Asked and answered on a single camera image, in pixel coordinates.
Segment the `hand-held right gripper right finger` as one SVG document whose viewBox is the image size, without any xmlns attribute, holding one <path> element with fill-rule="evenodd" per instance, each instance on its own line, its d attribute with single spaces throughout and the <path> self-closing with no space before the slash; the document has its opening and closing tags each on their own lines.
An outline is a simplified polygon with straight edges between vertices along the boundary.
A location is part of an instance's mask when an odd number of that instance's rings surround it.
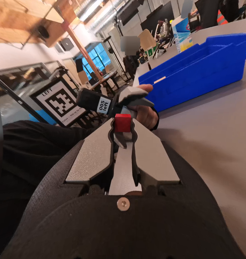
<svg viewBox="0 0 246 259">
<path fill-rule="evenodd" d="M 136 119 L 131 122 L 132 176 L 136 186 L 176 185 L 180 179 L 162 141 Z"/>
</svg>

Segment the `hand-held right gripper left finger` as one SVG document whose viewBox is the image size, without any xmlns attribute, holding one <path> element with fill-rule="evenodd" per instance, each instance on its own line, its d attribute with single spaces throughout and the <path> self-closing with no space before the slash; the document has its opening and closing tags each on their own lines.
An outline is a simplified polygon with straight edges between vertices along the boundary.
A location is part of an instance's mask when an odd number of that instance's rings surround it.
<svg viewBox="0 0 246 259">
<path fill-rule="evenodd" d="M 112 165 L 114 118 L 85 138 L 66 182 L 89 182 Z"/>
</svg>

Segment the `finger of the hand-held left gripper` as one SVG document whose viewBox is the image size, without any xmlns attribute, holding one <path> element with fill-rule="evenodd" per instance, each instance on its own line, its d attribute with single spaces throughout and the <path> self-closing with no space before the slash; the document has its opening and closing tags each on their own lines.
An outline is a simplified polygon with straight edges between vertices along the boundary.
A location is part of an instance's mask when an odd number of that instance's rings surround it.
<svg viewBox="0 0 246 259">
<path fill-rule="evenodd" d="M 140 99 L 136 99 L 134 101 L 131 101 L 128 105 L 127 105 L 127 112 L 136 112 L 136 109 L 132 110 L 129 109 L 130 107 L 136 107 L 136 106 L 147 106 L 147 107 L 153 107 L 154 103 L 147 100 L 146 98 L 140 98 Z"/>
<path fill-rule="evenodd" d="M 118 104 L 127 106 L 131 101 L 136 99 L 145 98 L 148 92 L 137 87 L 126 87 L 119 94 Z"/>
</svg>

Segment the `red wooden cube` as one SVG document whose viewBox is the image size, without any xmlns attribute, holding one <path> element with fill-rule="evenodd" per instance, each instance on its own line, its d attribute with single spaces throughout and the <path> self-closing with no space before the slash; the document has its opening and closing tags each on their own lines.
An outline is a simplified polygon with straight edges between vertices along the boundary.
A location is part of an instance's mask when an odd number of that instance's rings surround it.
<svg viewBox="0 0 246 259">
<path fill-rule="evenodd" d="M 115 133 L 129 133 L 131 132 L 132 117 L 130 114 L 116 114 L 115 115 Z"/>
</svg>

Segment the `blue plastic bin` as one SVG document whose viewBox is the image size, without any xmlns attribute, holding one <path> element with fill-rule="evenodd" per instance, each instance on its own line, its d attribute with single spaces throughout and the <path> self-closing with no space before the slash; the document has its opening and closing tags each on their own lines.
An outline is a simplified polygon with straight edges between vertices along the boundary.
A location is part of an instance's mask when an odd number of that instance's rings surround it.
<svg viewBox="0 0 246 259">
<path fill-rule="evenodd" d="M 160 112 L 241 80 L 245 61 L 246 33 L 211 36 L 141 75 L 138 81 L 153 85 L 147 99 Z"/>
</svg>

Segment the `grey desk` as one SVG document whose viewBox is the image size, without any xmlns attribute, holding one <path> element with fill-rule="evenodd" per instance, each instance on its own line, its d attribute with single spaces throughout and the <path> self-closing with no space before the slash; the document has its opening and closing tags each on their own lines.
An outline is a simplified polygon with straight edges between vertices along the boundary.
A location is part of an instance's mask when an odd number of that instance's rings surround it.
<svg viewBox="0 0 246 259">
<path fill-rule="evenodd" d="M 154 133 L 200 174 L 246 255 L 246 62 L 242 80 L 159 115 Z"/>
</svg>

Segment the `person's left hand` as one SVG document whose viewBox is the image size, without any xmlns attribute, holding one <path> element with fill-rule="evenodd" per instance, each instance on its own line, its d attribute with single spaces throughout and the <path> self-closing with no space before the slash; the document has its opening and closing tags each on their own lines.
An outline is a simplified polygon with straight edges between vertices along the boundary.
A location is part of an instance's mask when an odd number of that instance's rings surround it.
<svg viewBox="0 0 246 259">
<path fill-rule="evenodd" d="M 136 120 L 150 131 L 156 130 L 159 125 L 159 115 L 154 107 L 136 105 L 131 108 L 137 112 Z"/>
</svg>

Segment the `framed black-white marker sign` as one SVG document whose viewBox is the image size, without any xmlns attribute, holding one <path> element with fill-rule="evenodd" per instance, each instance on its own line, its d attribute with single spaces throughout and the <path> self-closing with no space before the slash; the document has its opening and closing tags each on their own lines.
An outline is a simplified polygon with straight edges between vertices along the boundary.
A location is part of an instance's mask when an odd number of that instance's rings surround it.
<svg viewBox="0 0 246 259">
<path fill-rule="evenodd" d="M 62 77 L 35 91 L 30 98 L 61 127 L 70 127 L 86 113 L 76 104 L 76 92 Z"/>
</svg>

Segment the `tan wooden board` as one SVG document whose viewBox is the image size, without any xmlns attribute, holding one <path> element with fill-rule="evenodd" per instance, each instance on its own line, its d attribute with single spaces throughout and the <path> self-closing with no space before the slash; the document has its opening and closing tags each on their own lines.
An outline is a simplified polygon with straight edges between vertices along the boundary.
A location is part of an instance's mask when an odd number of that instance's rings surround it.
<svg viewBox="0 0 246 259">
<path fill-rule="evenodd" d="M 139 35 L 140 46 L 144 51 L 156 47 L 157 43 L 148 29 L 144 29 Z"/>
</svg>

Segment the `white blue wipes canister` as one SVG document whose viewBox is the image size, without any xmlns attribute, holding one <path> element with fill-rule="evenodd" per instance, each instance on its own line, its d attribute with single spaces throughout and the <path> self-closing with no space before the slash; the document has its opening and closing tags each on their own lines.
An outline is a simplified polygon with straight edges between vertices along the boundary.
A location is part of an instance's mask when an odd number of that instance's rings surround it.
<svg viewBox="0 0 246 259">
<path fill-rule="evenodd" d="M 188 18 L 177 17 L 171 22 L 178 54 L 193 46 Z"/>
</svg>

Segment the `black round ceiling fixture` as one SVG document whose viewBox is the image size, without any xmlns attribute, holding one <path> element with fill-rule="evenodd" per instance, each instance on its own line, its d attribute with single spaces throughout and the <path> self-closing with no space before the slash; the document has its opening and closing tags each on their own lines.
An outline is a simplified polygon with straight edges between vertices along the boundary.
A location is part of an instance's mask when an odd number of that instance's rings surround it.
<svg viewBox="0 0 246 259">
<path fill-rule="evenodd" d="M 42 25 L 38 26 L 37 31 L 38 31 L 38 37 L 41 38 L 43 41 L 46 41 L 49 38 L 49 33 L 44 26 Z"/>
</svg>

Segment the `black monitor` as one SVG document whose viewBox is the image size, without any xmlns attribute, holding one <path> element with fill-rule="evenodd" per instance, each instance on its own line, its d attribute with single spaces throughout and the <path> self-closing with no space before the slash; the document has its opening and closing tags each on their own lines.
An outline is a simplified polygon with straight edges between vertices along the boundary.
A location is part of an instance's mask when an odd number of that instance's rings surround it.
<svg viewBox="0 0 246 259">
<path fill-rule="evenodd" d="M 165 21 L 165 19 L 167 21 L 174 19 L 171 1 L 168 1 L 165 5 L 160 5 L 147 15 L 146 20 L 141 23 L 141 28 L 142 30 L 148 29 L 150 32 L 152 31 L 152 35 L 154 35 L 158 21 Z"/>
</svg>

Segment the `orange traffic cone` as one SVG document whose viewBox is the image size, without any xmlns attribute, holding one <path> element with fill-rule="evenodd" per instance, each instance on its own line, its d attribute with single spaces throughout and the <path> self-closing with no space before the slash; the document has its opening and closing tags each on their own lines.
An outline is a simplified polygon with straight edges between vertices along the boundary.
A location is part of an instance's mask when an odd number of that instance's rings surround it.
<svg viewBox="0 0 246 259">
<path fill-rule="evenodd" d="M 217 17 L 218 25 L 228 24 L 228 21 L 225 19 L 224 15 L 218 10 L 218 17 Z"/>
</svg>

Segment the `black wall speaker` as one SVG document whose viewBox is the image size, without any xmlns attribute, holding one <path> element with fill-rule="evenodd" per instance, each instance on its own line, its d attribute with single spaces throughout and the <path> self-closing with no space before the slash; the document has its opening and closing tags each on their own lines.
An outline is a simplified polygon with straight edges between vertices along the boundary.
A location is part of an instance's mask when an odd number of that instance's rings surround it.
<svg viewBox="0 0 246 259">
<path fill-rule="evenodd" d="M 59 42 L 59 44 L 65 52 L 70 51 L 74 48 L 74 44 L 69 38 L 64 38 Z"/>
</svg>

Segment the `silver ventilation duct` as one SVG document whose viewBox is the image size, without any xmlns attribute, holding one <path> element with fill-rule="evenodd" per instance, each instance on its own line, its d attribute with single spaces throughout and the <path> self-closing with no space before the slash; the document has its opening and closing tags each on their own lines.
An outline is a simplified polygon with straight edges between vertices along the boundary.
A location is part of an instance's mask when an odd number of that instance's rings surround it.
<svg viewBox="0 0 246 259">
<path fill-rule="evenodd" d="M 117 21 L 132 2 L 133 0 L 83 1 L 75 13 L 87 32 L 97 34 L 108 24 Z"/>
</svg>

